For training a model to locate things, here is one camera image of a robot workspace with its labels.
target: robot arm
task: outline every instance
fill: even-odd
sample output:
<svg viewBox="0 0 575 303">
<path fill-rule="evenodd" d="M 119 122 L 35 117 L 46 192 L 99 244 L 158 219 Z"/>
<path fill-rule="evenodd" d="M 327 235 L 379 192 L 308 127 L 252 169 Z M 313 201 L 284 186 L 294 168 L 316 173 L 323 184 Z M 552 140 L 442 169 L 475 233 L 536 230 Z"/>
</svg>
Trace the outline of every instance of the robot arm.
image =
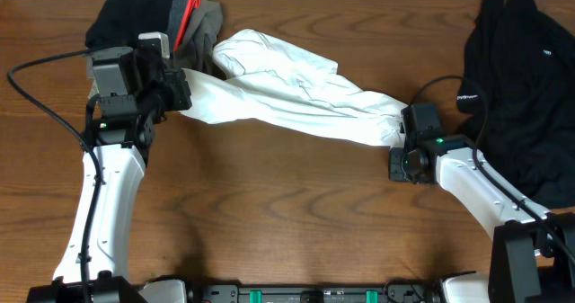
<svg viewBox="0 0 575 303">
<path fill-rule="evenodd" d="M 390 151 L 390 179 L 438 183 L 465 205 L 493 241 L 490 275 L 468 274 L 443 280 L 445 302 L 573 299 L 575 265 L 557 249 L 555 241 L 563 241 L 571 251 L 575 249 L 575 215 L 554 215 L 532 202 L 498 174 L 478 150 L 476 159 L 484 170 L 481 172 L 475 166 L 473 143 L 462 135 L 448 137 L 432 103 L 411 105 L 402 110 L 402 115 L 405 148 Z M 553 267 L 538 268 L 537 254 L 554 258 Z"/>
<path fill-rule="evenodd" d="M 146 165 L 135 147 L 121 145 L 100 146 L 94 149 L 102 165 L 102 187 L 93 218 L 89 241 L 89 279 L 96 280 L 98 273 L 109 271 L 113 276 L 128 279 L 128 239 L 137 188 L 144 177 Z M 62 262 L 54 272 L 54 280 L 64 283 L 79 282 L 80 243 L 84 232 L 85 217 L 92 200 L 94 188 L 92 159 L 84 155 L 84 186 Z"/>
<path fill-rule="evenodd" d="M 549 213 L 549 209 L 531 201 L 518 191 L 484 160 L 481 151 L 478 151 L 477 156 L 482 161 L 483 167 L 501 185 L 518 199 L 525 201 L 526 205 L 539 217 L 547 218 L 546 214 Z M 534 221 L 475 167 L 472 149 L 469 147 L 449 150 L 445 155 L 439 156 L 436 162 L 435 175 L 439 186 L 451 192 L 465 205 L 491 239 L 493 239 L 495 227 L 502 226 L 509 221 L 519 223 Z"/>
</svg>

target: white logo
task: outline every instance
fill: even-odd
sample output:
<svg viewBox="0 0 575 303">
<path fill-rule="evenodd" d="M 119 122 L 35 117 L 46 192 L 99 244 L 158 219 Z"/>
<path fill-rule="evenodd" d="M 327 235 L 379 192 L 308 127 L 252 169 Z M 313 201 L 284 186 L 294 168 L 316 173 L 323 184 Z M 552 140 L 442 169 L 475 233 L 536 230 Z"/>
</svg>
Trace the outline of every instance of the white logo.
<svg viewBox="0 0 575 303">
<path fill-rule="evenodd" d="M 478 95 L 461 95 L 461 96 L 457 96 L 457 100 L 470 100 L 470 99 L 473 99 L 477 96 Z"/>
</svg>

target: green connector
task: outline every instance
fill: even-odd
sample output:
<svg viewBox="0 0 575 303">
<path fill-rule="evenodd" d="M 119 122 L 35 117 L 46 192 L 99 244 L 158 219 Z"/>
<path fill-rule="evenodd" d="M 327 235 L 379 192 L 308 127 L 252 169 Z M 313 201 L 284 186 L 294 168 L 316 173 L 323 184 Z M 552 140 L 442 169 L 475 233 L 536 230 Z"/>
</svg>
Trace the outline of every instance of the green connector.
<svg viewBox="0 0 575 303">
<path fill-rule="evenodd" d="M 377 303 L 377 291 L 368 290 L 366 303 Z"/>
<path fill-rule="evenodd" d="M 250 303 L 261 303 L 261 291 L 251 290 L 250 291 Z"/>
</svg>

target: wooden table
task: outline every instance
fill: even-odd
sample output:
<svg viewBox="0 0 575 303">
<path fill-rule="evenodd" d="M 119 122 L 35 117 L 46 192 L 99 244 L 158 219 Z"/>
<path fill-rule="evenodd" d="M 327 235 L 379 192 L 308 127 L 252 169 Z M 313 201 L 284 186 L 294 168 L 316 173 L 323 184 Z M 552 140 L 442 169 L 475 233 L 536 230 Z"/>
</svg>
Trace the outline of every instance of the wooden table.
<svg viewBox="0 0 575 303">
<path fill-rule="evenodd" d="M 340 64 L 366 90 L 408 102 L 432 78 L 463 72 L 480 0 L 217 0 L 220 39 L 252 28 Z M 104 0 L 4 0 L 0 68 L 81 49 Z M 537 0 L 575 31 L 575 0 Z M 31 68 L 22 87 L 83 124 L 81 58 Z M 457 83 L 425 94 L 453 130 Z M 77 142 L 0 81 L 0 301 L 48 284 L 82 185 Z M 491 241 L 452 195 L 391 183 L 386 147 L 244 120 L 210 126 L 174 113 L 157 127 L 129 243 L 130 280 L 383 283 L 487 272 Z"/>
</svg>

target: red strap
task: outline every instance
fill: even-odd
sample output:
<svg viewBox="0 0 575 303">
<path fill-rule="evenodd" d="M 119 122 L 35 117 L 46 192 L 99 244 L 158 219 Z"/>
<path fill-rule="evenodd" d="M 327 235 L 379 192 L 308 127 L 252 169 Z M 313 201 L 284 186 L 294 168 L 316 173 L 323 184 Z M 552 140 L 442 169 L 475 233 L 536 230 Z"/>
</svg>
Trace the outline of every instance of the red strap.
<svg viewBox="0 0 575 303">
<path fill-rule="evenodd" d="M 180 29 L 178 30 L 178 35 L 176 36 L 176 42 L 173 44 L 173 51 L 175 51 L 183 41 L 183 35 L 188 29 L 188 23 L 190 23 L 191 11 L 201 4 L 201 0 L 188 0 L 186 5 L 186 11 L 181 18 Z"/>
</svg>

